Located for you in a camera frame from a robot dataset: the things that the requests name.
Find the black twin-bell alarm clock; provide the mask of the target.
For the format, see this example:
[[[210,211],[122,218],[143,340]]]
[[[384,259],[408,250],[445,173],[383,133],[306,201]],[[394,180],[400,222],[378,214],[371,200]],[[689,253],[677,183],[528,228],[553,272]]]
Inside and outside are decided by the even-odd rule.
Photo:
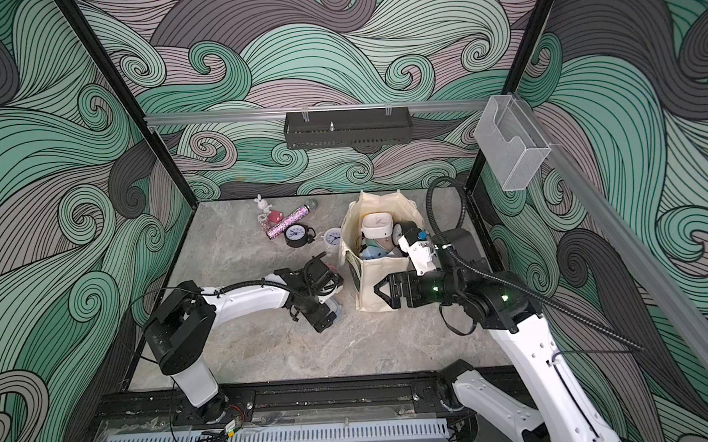
[[[399,241],[403,236],[412,229],[416,229],[417,225],[415,222],[410,220],[403,220],[400,222],[395,222],[392,226],[392,242],[395,246],[399,246]]]

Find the white square alarm clock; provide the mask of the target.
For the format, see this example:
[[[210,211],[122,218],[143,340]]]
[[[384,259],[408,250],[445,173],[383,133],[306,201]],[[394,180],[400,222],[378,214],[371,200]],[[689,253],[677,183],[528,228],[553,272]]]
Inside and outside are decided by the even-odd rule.
[[[361,231],[365,239],[381,240],[392,236],[394,220],[385,211],[365,214],[361,220]]]

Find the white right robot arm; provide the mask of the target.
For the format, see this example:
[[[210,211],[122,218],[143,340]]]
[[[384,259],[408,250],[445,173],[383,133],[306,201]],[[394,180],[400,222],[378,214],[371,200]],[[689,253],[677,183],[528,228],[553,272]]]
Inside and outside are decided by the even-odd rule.
[[[474,412],[511,442],[630,442],[604,420],[576,380],[537,293],[506,271],[488,271],[468,231],[444,237],[436,243],[405,222],[394,226],[392,240],[413,267],[376,283],[376,295],[393,309],[460,307],[474,329],[486,330],[502,347],[534,402],[525,405],[460,359],[439,377],[445,408]]]

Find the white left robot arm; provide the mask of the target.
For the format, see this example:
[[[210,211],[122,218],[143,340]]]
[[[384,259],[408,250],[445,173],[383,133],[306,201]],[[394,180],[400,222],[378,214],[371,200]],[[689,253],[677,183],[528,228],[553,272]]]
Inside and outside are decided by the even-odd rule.
[[[143,335],[163,375],[182,390],[199,412],[225,409],[223,392],[203,353],[210,334],[219,327],[253,314],[286,310],[292,319],[305,319],[318,333],[337,319],[334,296],[343,278],[320,255],[302,269],[279,269],[260,279],[227,287],[200,287],[195,281],[178,284],[143,324]]]

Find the blue square alarm clock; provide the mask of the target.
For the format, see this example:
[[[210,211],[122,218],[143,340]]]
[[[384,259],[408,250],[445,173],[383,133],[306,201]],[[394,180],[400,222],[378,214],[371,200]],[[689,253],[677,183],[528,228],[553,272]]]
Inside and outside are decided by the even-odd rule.
[[[359,258],[366,260],[377,260],[389,257],[394,251],[395,245],[390,239],[367,239],[365,244],[361,246]]]

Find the light blue square clock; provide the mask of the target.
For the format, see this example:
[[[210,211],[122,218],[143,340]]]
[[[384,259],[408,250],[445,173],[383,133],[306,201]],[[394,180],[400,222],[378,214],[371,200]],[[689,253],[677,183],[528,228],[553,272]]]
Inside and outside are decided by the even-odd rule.
[[[335,297],[330,297],[328,300],[324,302],[324,304],[330,309],[330,314],[329,314],[329,326],[333,326],[337,323],[337,321],[340,319],[341,314],[342,314],[342,305],[338,302],[338,300]]]

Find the cream floral canvas bag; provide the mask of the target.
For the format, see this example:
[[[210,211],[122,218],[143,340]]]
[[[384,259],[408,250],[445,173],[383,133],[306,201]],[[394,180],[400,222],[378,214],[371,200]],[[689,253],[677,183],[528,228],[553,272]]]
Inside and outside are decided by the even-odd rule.
[[[397,244],[397,232],[409,224],[424,228],[417,204],[402,192],[359,194],[341,224],[339,263],[351,275],[360,312],[389,313],[392,307],[375,293],[375,285],[393,273],[411,269],[411,259]]]

